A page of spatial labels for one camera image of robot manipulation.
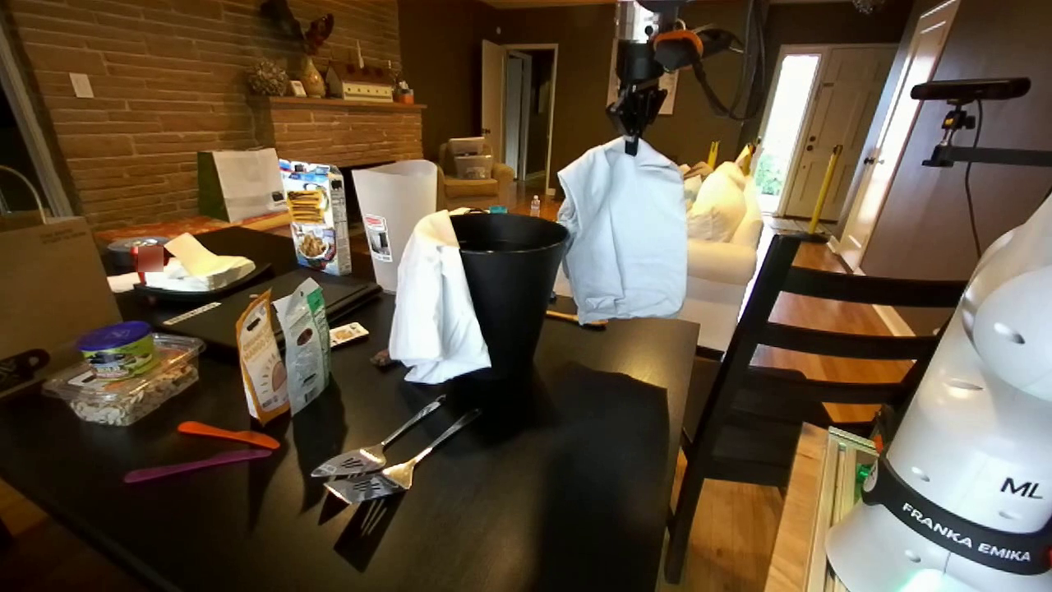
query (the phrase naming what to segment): white robot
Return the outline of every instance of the white robot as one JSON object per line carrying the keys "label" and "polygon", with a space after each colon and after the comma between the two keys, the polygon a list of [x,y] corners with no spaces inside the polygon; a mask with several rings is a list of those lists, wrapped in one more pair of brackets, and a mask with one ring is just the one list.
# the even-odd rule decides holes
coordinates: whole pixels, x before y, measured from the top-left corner
{"label": "white robot", "polygon": [[851,592],[1052,592],[1052,197],[983,254],[864,496],[826,548]]}

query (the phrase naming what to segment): brick wall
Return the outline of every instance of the brick wall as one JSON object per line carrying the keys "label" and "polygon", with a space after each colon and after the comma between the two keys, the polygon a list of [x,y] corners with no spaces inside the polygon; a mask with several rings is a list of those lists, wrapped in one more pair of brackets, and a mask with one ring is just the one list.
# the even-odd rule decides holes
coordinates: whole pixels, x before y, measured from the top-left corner
{"label": "brick wall", "polygon": [[[286,61],[290,42],[264,0],[10,0],[25,77],[94,225],[184,217],[198,206],[198,150],[271,143],[251,99],[252,59]],[[294,0],[299,18],[336,15],[318,61],[402,66],[398,0]],[[91,99],[77,99],[87,72]]]}
{"label": "brick wall", "polygon": [[274,143],[286,159],[376,163],[422,159],[416,105],[347,105],[330,99],[271,99]]}

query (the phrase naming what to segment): white fabric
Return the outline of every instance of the white fabric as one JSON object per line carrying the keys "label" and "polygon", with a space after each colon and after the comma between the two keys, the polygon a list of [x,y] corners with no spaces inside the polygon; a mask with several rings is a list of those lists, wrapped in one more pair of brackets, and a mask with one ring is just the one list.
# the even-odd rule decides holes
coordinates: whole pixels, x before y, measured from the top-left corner
{"label": "white fabric", "polygon": [[673,314],[686,295],[685,175],[673,160],[624,137],[599,143],[558,170],[568,225],[563,268],[578,322]]}
{"label": "white fabric", "polygon": [[425,386],[489,368],[447,210],[422,217],[402,248],[388,355]]}

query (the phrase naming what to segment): white towel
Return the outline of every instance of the white towel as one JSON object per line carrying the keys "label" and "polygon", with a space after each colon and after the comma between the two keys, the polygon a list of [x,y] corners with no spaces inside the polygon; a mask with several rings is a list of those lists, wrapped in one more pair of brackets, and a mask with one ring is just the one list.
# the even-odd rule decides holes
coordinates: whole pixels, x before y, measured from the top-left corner
{"label": "white towel", "polygon": [[388,355],[412,368],[407,381],[425,386],[489,368],[447,210],[422,217],[403,244]]}
{"label": "white towel", "polygon": [[685,177],[673,160],[624,137],[599,143],[558,170],[563,257],[578,322],[677,314],[686,295]]}

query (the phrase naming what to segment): table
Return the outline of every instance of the table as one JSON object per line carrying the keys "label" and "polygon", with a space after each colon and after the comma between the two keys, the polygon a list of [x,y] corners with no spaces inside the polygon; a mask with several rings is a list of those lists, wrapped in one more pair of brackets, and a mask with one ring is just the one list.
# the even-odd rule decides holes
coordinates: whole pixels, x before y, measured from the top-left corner
{"label": "table", "polygon": [[[369,343],[336,350],[313,406],[267,425],[283,436],[271,460],[122,484],[130,468],[231,446],[174,434],[184,416],[251,426],[236,368],[204,357],[198,389],[130,426],[83,425],[43,393],[4,399],[0,475],[150,588],[653,588],[698,326],[549,319],[528,419],[480,416],[416,468],[412,492],[355,509],[305,472],[379,439],[431,393],[371,365],[388,295],[352,319]],[[392,457],[449,416],[426,416]]]}

